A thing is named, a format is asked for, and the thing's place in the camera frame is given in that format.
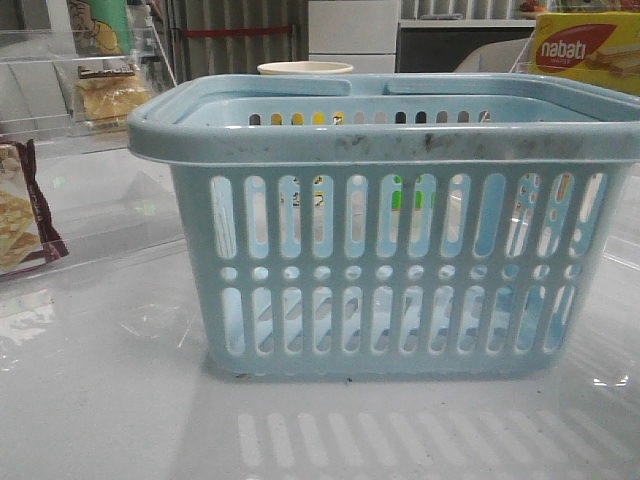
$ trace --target light blue basket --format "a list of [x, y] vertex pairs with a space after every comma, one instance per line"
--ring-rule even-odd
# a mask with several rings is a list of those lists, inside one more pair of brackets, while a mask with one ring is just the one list
[[224, 368], [515, 373], [587, 296], [639, 120], [538, 76], [218, 76], [129, 127], [171, 165]]

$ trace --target plastic basket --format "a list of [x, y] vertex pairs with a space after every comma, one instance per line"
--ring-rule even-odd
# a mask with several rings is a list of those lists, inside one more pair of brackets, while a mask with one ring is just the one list
[[527, 75], [218, 76], [136, 110], [214, 359], [509, 373], [559, 351], [640, 155], [638, 99]]

